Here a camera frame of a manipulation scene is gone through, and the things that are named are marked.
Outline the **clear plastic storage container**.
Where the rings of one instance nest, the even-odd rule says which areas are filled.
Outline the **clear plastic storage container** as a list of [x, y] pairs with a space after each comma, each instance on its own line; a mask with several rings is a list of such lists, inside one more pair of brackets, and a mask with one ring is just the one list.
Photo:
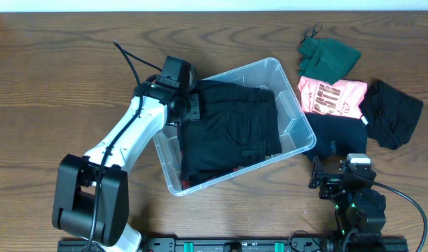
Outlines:
[[249, 88], [272, 90], [275, 93], [282, 153], [271, 155], [258, 164], [240, 167], [232, 173], [184, 189], [180, 179], [181, 153], [177, 129], [176, 127], [166, 126], [153, 136], [153, 141], [160, 159], [167, 188], [174, 196], [181, 197], [194, 193], [216, 183], [291, 158], [315, 147], [317, 142], [315, 133], [301, 109], [301, 105], [282, 65], [274, 57], [267, 57], [257, 62], [210, 76], [208, 79], [234, 83]]

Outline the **black pants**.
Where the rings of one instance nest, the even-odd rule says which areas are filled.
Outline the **black pants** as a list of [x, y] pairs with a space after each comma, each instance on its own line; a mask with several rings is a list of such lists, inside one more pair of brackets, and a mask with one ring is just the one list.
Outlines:
[[201, 116], [179, 126], [181, 173], [249, 167], [282, 153], [272, 90], [202, 80], [194, 93]]

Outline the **black ribbed garment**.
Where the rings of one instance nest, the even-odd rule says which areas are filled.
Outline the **black ribbed garment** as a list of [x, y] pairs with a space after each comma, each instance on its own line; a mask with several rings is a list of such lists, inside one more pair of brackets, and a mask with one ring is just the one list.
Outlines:
[[377, 80], [367, 90], [359, 108], [368, 122], [368, 137], [383, 148], [396, 150], [410, 141], [423, 106], [423, 101]]

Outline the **red navy plaid shirt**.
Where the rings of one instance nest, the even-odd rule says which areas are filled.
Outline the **red navy plaid shirt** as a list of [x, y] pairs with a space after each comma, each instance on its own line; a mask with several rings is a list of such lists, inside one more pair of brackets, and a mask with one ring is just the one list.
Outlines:
[[233, 167], [230, 169], [220, 169], [220, 170], [191, 170], [185, 171], [180, 175], [180, 181], [182, 184], [182, 189], [189, 189], [193, 186], [200, 185], [201, 183], [217, 179], [220, 176], [236, 172], [239, 170], [239, 167]]

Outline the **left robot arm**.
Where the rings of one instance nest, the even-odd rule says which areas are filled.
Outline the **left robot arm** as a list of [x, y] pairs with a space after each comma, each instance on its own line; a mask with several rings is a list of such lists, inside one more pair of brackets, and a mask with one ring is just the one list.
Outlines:
[[145, 81], [114, 128], [83, 156], [68, 154], [58, 167], [52, 224], [77, 236], [58, 251], [138, 251], [142, 235], [128, 224], [128, 176], [151, 138], [164, 126], [197, 120], [193, 89], [173, 80]]

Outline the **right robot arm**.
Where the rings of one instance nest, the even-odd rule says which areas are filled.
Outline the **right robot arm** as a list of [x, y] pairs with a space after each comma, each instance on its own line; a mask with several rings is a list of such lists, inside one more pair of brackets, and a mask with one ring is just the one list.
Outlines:
[[365, 154], [351, 153], [340, 161], [340, 174], [325, 171], [313, 158], [308, 187], [319, 188], [319, 198], [335, 204], [338, 234], [335, 251], [386, 251], [381, 230], [386, 223], [386, 197], [372, 189], [376, 173]]

